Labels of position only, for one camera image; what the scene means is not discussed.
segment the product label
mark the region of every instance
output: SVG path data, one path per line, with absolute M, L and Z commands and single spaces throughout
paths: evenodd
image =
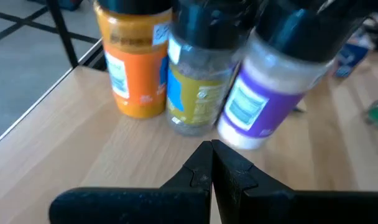
M 113 92 L 124 105 L 145 105 L 165 99 L 168 57 L 165 49 L 129 54 L 104 43 Z
M 168 56 L 172 63 L 177 64 L 179 62 L 179 56 L 181 54 L 181 45 L 175 41 L 174 37 L 170 35 L 168 40 Z
M 153 28 L 153 45 L 164 44 L 170 33 L 170 23 L 157 24 Z
M 123 98 L 129 98 L 127 75 L 124 62 L 105 53 L 113 91 Z
M 263 87 L 241 69 L 225 104 L 225 120 L 243 135 L 270 136 L 305 93 L 288 95 Z
M 205 124 L 216 119 L 229 80 L 194 80 L 170 64 L 167 108 L 176 123 Z

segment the wooden table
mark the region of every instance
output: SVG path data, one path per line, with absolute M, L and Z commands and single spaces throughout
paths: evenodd
M 261 150 L 240 153 L 294 189 L 378 190 L 378 131 L 362 118 L 376 99 L 371 54 L 350 78 L 325 78 L 307 112 L 290 115 Z M 108 75 L 78 67 L 0 142 L 0 223 L 47 223 L 50 202 L 72 187 L 159 187 L 217 137 L 182 137 L 164 115 L 121 115 Z

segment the black plastic cap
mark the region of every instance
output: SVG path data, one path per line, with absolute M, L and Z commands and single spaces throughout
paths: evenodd
M 318 14 L 294 2 L 298 0 L 267 1 L 257 21 L 256 33 L 279 52 L 305 61 L 332 60 L 367 15 Z
M 172 7 L 171 0 L 97 0 L 103 9 L 131 15 L 153 15 Z
M 172 32 L 190 45 L 234 49 L 243 43 L 257 9 L 257 0 L 175 0 Z

